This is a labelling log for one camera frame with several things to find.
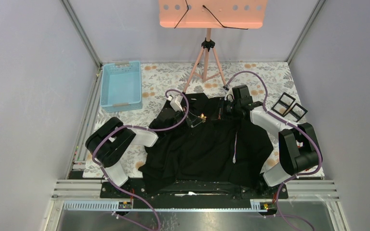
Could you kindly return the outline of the gold leaf brooch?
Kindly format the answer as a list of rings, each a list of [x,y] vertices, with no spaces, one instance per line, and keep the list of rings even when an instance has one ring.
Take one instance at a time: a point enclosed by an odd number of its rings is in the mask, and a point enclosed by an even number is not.
[[[199,118],[201,119],[202,123],[206,122],[207,117],[204,114],[201,114]]]

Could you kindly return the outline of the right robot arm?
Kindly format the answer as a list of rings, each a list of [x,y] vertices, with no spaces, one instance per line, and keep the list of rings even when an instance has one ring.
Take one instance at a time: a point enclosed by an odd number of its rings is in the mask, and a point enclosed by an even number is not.
[[[246,119],[278,139],[279,163],[267,170],[264,181],[258,183],[261,197],[271,197],[276,185],[302,175],[307,169],[320,169],[323,158],[313,126],[285,120],[263,102],[254,102],[246,85],[227,91],[222,111],[224,115]]]

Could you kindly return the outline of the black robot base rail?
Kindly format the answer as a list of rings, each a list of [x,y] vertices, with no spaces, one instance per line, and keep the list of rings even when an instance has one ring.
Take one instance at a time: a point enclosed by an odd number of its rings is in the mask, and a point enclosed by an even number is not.
[[[148,192],[143,179],[128,179],[121,189],[102,181],[100,198],[116,200],[122,211],[191,212],[191,211],[252,211],[276,212],[276,199],[287,199],[288,192],[282,187],[264,191],[228,182],[203,182],[177,180],[155,192]]]

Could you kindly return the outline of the black shirt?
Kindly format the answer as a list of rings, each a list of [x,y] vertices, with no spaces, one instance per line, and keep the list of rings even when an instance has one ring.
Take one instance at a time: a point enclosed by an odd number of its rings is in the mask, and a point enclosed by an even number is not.
[[[146,162],[139,170],[145,190],[155,193],[176,180],[222,181],[256,186],[262,167],[273,151],[267,132],[246,119],[218,119],[218,97],[204,93],[186,95],[190,113],[204,114],[206,122],[191,128],[187,123],[166,130],[162,122],[173,110],[165,103],[151,123],[158,140],[145,149]]]

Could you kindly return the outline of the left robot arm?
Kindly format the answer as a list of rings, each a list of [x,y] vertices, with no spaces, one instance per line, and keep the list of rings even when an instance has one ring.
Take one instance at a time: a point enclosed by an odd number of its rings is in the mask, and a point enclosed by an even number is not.
[[[173,109],[173,115],[165,117],[162,122],[174,121],[171,126],[145,128],[125,125],[119,118],[112,117],[88,137],[85,147],[92,155],[92,161],[100,167],[105,178],[112,184],[112,192],[119,198],[130,193],[127,173],[120,159],[130,146],[153,147],[159,139],[160,132],[173,130],[188,118],[189,110]]]

